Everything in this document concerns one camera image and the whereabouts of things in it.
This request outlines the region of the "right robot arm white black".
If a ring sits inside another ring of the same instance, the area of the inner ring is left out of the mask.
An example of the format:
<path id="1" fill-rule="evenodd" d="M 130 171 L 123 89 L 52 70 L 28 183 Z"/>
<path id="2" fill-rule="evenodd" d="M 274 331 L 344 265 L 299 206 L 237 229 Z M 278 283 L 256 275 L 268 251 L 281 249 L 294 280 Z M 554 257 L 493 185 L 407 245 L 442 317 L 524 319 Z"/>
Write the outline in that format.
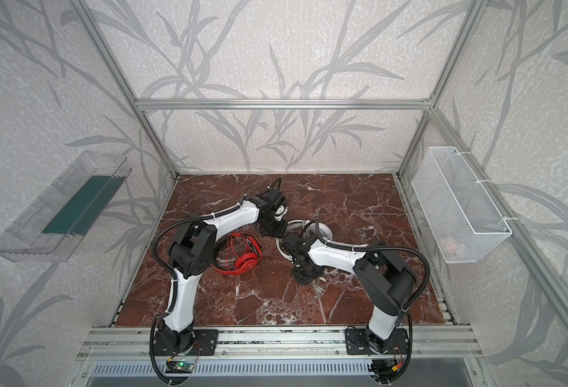
<path id="1" fill-rule="evenodd" d="M 310 284 L 326 268 L 356 276 L 374 305 L 365 335 L 367 345 L 377 354 L 390 349 L 394 332 L 430 282 L 430 264 L 421 252 L 383 242 L 334 242 L 324 238 L 315 221 L 308 222 L 300 232 L 285 233 L 277 244 L 282 254 L 290 257 L 300 285 Z"/>

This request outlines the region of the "red black headphones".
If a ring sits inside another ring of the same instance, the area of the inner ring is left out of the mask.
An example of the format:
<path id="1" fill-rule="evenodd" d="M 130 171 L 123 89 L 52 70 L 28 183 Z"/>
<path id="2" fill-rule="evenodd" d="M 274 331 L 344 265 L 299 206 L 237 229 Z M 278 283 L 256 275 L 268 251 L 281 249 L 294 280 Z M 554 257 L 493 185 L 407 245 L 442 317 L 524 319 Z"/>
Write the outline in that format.
<path id="1" fill-rule="evenodd" d="M 218 261 L 218 254 L 223 248 L 227 248 L 224 266 Z M 254 235 L 234 232 L 216 243 L 211 266 L 221 274 L 240 276 L 255 269 L 262 256 L 262 245 Z"/>

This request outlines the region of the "white headphones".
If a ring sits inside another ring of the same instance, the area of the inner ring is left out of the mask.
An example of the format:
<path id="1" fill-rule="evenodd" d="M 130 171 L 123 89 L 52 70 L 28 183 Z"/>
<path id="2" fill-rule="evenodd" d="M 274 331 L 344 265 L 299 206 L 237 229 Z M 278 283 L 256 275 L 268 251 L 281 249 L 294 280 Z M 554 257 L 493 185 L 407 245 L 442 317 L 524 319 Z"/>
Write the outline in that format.
<path id="1" fill-rule="evenodd" d="M 298 233 L 301 230 L 303 230 L 303 228 L 306 226 L 306 224 L 308 224 L 310 221 L 307 219 L 295 219 L 295 220 L 290 220 L 287 223 L 286 229 L 285 229 L 285 235 L 288 235 L 290 233 Z M 316 226 L 309 226 L 308 229 L 306 229 L 303 232 L 303 238 L 306 239 L 308 237 L 317 235 L 316 232 Z M 319 223 L 319 235 L 321 235 L 325 240 L 326 239 L 331 239 L 333 237 L 333 233 L 332 230 L 330 229 L 329 226 L 327 226 L 327 224 L 325 223 Z M 276 246 L 277 246 L 277 250 L 279 251 L 279 253 L 288 261 L 292 261 L 292 256 L 287 253 L 285 251 L 285 249 L 283 248 L 283 239 L 276 239 Z"/>

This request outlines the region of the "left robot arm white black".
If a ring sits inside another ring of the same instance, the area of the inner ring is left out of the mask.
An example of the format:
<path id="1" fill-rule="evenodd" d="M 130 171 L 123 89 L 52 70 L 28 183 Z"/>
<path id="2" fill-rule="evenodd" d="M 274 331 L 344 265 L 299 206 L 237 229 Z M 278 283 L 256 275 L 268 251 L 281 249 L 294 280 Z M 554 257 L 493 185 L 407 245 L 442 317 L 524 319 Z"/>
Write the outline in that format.
<path id="1" fill-rule="evenodd" d="M 153 319 L 152 333 L 174 353 L 190 350 L 194 342 L 194 301 L 198 283 L 215 258 L 217 243 L 237 229 L 255 225 L 261 235 L 284 235 L 287 212 L 277 178 L 266 191 L 245 195 L 225 210 L 173 223 L 153 240 L 153 259 L 171 276 L 168 306 Z"/>

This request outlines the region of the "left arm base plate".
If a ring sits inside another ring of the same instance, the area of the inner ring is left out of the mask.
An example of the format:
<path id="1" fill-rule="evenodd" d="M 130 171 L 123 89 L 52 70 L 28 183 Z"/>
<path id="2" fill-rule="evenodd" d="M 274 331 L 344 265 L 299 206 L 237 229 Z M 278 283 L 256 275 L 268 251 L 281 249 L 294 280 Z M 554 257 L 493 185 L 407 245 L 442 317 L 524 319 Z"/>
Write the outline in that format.
<path id="1" fill-rule="evenodd" d="M 216 329 L 193 330 L 185 348 L 178 351 L 163 338 L 160 332 L 156 332 L 153 344 L 154 356 L 214 356 L 218 336 L 219 331 Z"/>

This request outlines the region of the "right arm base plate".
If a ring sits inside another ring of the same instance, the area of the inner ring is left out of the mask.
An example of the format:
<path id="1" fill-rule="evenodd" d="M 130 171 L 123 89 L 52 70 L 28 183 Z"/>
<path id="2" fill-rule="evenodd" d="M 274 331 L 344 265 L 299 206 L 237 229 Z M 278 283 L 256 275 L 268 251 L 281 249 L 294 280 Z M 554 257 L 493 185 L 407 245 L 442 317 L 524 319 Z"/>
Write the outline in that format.
<path id="1" fill-rule="evenodd" d="M 344 330 L 348 355 L 408 355 L 411 339 L 404 328 L 395 328 L 388 339 L 381 339 L 367 327 L 348 326 Z"/>

